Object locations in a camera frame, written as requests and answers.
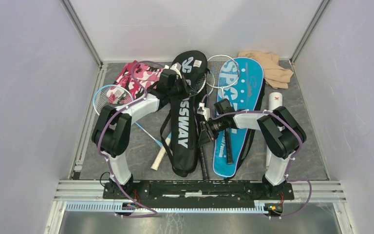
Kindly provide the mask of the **black Crossway racket bag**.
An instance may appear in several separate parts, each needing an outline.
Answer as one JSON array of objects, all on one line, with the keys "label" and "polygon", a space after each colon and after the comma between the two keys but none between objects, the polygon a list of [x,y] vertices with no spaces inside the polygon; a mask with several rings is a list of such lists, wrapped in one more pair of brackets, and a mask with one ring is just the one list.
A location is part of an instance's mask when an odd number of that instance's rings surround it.
[{"label": "black Crossway racket bag", "polygon": [[195,111],[201,98],[207,93],[205,74],[207,58],[198,50],[190,50],[176,56],[172,65],[179,69],[182,78],[197,93],[177,94],[169,98],[170,111],[162,125],[164,129],[170,124],[171,141],[166,152],[170,159],[172,170],[181,177],[195,171],[198,163],[198,127]]}]

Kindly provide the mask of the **white shuttlecock tube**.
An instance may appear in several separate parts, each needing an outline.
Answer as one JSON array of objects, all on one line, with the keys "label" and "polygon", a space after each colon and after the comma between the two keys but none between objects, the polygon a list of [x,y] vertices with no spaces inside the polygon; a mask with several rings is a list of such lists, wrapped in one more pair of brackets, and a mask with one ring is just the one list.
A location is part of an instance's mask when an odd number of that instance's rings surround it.
[{"label": "white shuttlecock tube", "polygon": [[[282,94],[279,92],[272,92],[269,95],[268,100],[268,110],[273,111],[277,107],[282,106]],[[270,151],[269,147],[266,148],[266,169],[269,168],[270,160],[271,160],[272,152]]]}]

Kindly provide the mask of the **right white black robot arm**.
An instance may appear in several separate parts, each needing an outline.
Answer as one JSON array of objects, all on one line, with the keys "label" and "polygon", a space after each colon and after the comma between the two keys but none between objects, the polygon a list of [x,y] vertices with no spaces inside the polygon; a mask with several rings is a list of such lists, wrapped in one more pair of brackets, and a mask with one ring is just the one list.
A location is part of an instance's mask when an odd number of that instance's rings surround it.
[{"label": "right white black robot arm", "polygon": [[197,146],[202,147],[216,140],[219,132],[228,128],[261,131],[267,148],[272,153],[269,167],[262,177],[261,190],[266,198],[276,198],[285,187],[292,156],[306,140],[304,130],[284,106],[273,111],[235,111],[226,98],[214,106],[218,112],[218,116],[214,118],[206,114],[206,107],[199,106],[198,113],[203,115],[205,120],[200,123],[201,132]]}]

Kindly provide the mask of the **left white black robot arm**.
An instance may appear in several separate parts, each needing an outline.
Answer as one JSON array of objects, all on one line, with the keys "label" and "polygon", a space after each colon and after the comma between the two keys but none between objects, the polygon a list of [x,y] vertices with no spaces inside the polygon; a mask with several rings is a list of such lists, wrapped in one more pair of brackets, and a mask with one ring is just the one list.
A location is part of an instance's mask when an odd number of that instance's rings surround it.
[{"label": "left white black robot arm", "polygon": [[121,198],[129,198],[133,194],[133,185],[130,183],[133,176],[126,161],[131,126],[172,100],[190,100],[200,93],[198,83],[204,77],[204,72],[182,74],[178,70],[166,68],[162,70],[158,81],[143,88],[144,96],[119,107],[103,106],[92,141],[107,162],[110,180],[116,184],[114,191]]}]

